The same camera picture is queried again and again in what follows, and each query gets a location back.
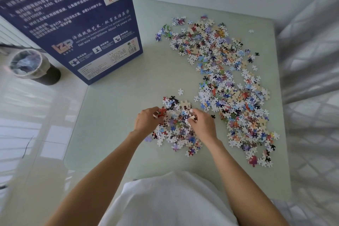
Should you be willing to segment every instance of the person's left arm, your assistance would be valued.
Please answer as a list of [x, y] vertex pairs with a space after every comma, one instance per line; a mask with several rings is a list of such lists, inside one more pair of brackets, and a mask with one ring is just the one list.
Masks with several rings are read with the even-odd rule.
[[66, 196], [45, 226], [97, 226], [117, 191], [139, 144], [163, 117], [155, 119], [159, 107], [142, 110], [134, 130], [103, 161], [93, 168]]

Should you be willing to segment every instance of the lzp logo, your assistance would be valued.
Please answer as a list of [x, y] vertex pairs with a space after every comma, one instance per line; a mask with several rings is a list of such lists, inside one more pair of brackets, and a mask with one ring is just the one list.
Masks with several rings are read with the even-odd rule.
[[63, 52], [67, 51], [68, 49], [71, 49], [72, 47], [73, 40], [65, 40], [64, 42], [52, 46], [52, 48], [54, 48], [59, 54], [62, 54]]

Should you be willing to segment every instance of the shiny floor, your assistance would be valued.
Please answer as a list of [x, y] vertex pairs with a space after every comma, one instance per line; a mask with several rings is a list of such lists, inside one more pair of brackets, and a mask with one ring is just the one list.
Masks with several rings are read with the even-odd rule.
[[15, 78], [0, 55], [0, 225], [43, 225], [86, 175], [63, 158], [87, 85], [48, 58], [62, 73], [52, 86]]

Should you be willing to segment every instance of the green table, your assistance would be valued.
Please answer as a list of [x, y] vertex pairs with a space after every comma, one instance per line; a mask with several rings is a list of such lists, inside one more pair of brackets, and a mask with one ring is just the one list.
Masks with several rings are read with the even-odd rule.
[[[269, 19], [227, 13], [187, 5], [176, 5], [153, 0], [133, 0], [137, 15], [144, 53], [108, 76], [92, 84], [86, 93], [78, 120], [68, 146], [64, 163], [70, 170], [90, 171], [112, 152], [133, 129], [134, 120], [140, 110], [162, 106], [163, 96], [175, 95], [179, 100], [193, 101], [198, 95], [202, 75], [169, 46], [169, 40], [155, 41], [155, 34], [172, 17], [186, 15], [196, 22], [207, 14], [218, 24], [224, 22], [230, 37], [241, 38], [244, 48], [259, 52], [254, 61], [261, 76], [261, 85], [270, 91], [271, 99], [265, 102], [268, 109], [267, 128], [280, 134], [276, 151], [272, 153], [272, 168], [257, 165], [253, 168], [245, 159], [241, 149], [228, 145], [227, 128], [216, 114], [219, 139], [231, 155], [246, 170], [269, 198], [287, 200], [290, 197], [290, 174], [287, 160], [286, 137], [278, 73], [277, 54], [273, 22]], [[184, 26], [174, 27], [180, 32]], [[236, 83], [243, 83], [240, 72], [233, 72]], [[178, 89], [184, 95], [177, 94]], [[192, 157], [185, 156], [186, 148], [174, 152], [166, 141], [161, 147], [156, 141], [142, 142], [126, 171], [133, 179], [163, 175], [173, 170], [187, 170], [199, 174], [222, 189], [221, 179], [212, 157], [203, 147]]]

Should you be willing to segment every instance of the barcode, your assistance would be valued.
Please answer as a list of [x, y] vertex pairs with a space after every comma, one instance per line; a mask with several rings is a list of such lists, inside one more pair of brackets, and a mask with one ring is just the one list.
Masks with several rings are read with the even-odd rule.
[[137, 47], [130, 48], [128, 51], [129, 54], [133, 54], [135, 51], [137, 51]]

